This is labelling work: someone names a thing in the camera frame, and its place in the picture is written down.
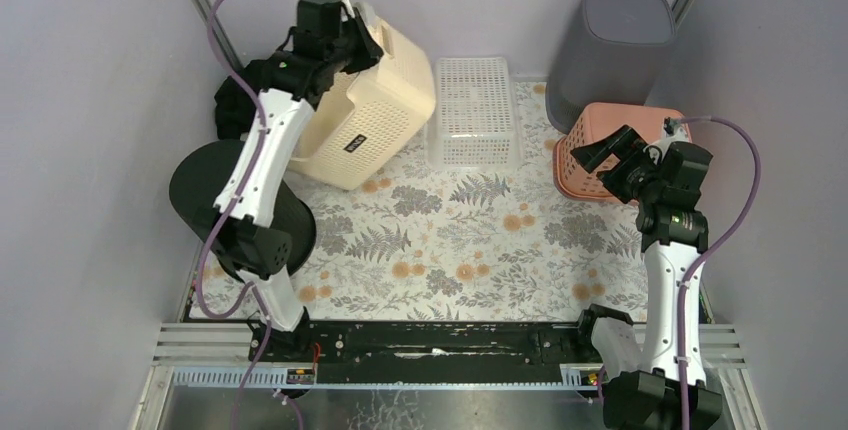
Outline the pink plastic basket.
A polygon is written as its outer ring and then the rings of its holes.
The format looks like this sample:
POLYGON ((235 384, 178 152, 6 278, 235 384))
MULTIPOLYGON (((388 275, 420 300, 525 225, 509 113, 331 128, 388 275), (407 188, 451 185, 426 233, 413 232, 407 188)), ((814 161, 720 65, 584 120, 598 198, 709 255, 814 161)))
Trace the pink plastic basket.
POLYGON ((678 110, 631 104, 595 102, 587 105, 569 133, 561 138, 553 151, 553 180, 564 196, 587 202, 619 203, 599 179, 599 174, 609 171, 618 163, 613 153, 605 153, 604 160, 591 171, 584 168, 585 156, 599 154, 600 143, 627 125, 636 131, 647 144, 655 144, 667 136, 664 122, 684 116, 678 110))

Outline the cream plastic storage basket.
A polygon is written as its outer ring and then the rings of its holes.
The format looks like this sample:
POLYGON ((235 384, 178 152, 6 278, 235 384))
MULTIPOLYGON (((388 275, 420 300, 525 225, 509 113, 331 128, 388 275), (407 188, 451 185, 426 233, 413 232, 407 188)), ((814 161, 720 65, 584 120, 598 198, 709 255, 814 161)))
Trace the cream plastic storage basket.
POLYGON ((432 116, 434 77, 426 53, 365 2, 354 5, 384 51, 357 74, 339 72, 301 134, 290 171, 344 190, 364 183, 432 116))

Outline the grey mesh waste bin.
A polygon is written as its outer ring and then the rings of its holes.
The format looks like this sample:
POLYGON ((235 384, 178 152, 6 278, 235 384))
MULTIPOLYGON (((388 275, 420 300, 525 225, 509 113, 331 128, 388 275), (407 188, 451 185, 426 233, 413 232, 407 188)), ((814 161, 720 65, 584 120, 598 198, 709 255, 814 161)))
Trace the grey mesh waste bin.
POLYGON ((580 0, 548 74, 550 124, 567 134, 590 103, 645 103, 675 39, 667 0, 580 0))

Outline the white perforated plastic basket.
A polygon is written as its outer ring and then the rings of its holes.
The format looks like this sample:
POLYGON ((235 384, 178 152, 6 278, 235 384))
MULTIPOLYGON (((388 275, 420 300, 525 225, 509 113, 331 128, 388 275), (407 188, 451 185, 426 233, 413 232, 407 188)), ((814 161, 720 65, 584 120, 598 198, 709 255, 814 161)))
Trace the white perforated plastic basket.
POLYGON ((502 56, 440 58, 428 161, 454 171, 514 170, 522 164, 513 82, 502 56))

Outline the large black round bin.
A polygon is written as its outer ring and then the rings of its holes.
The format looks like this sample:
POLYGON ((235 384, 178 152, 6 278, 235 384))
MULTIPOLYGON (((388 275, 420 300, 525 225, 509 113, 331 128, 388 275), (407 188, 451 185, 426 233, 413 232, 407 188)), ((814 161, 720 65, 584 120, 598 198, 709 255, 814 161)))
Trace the large black round bin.
MULTIPOLYGON (((172 175, 171 205, 202 241, 220 216, 214 201, 243 147, 243 142, 232 139, 209 143, 188 155, 172 175)), ((268 228, 230 217, 211 252, 231 278, 241 281, 238 273, 244 271, 266 280, 282 270, 290 275, 297 272, 311 255, 316 236, 312 211, 286 183, 281 183, 268 228)))

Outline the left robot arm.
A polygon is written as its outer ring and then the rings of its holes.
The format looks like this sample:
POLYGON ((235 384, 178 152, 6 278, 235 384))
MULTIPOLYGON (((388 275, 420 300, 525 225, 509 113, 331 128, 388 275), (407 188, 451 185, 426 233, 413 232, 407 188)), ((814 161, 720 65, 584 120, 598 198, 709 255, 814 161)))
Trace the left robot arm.
POLYGON ((275 330, 272 348, 288 361, 304 357, 311 338, 298 326, 305 309, 296 301, 289 269, 310 256, 317 229, 284 174, 336 76, 369 70, 383 58, 376 26, 365 3, 299 0, 283 44, 258 61, 254 76, 230 75, 254 114, 213 204, 219 215, 204 250, 253 295, 265 328, 275 330))

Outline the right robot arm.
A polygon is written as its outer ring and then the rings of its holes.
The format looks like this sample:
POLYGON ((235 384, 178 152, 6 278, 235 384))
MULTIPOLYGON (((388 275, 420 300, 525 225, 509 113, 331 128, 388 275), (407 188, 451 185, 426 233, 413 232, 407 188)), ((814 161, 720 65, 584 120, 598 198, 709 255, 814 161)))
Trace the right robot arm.
POLYGON ((649 144, 624 125, 571 152, 612 196, 637 203, 648 276, 643 343, 627 313, 597 304, 581 313, 573 336, 579 357, 602 359, 598 388, 609 429, 709 429, 723 412, 722 395, 707 386, 699 344, 709 228, 696 206, 712 155, 676 122, 664 132, 649 144))

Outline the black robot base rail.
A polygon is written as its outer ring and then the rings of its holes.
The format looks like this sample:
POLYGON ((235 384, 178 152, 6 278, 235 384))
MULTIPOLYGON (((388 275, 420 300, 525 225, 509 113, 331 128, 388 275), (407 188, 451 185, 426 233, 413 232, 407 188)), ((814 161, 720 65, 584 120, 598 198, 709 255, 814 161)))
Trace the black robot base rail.
POLYGON ((535 384, 564 365, 597 367, 574 323, 306 320, 292 332, 250 321, 263 363, 303 363, 320 384, 535 384))

